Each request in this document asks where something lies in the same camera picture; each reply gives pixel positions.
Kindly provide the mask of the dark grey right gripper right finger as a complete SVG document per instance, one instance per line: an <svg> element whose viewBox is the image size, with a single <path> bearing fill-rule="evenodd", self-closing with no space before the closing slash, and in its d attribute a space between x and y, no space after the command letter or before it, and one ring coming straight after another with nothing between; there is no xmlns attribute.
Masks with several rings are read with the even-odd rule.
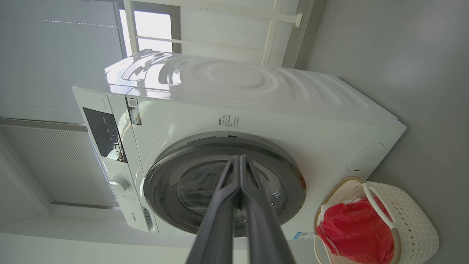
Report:
<svg viewBox="0 0 469 264"><path fill-rule="evenodd" d="M293 254L269 203L271 194L247 155L240 156L240 190L247 213L248 262L294 264Z"/></svg>

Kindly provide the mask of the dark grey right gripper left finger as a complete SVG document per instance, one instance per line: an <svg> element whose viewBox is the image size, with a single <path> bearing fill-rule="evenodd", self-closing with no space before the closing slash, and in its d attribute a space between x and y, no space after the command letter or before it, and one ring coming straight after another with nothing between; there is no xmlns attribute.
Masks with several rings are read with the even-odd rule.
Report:
<svg viewBox="0 0 469 264"><path fill-rule="evenodd" d="M236 195L240 190L240 156L232 156L224 168L208 210L192 245L187 264L231 264Z"/></svg>

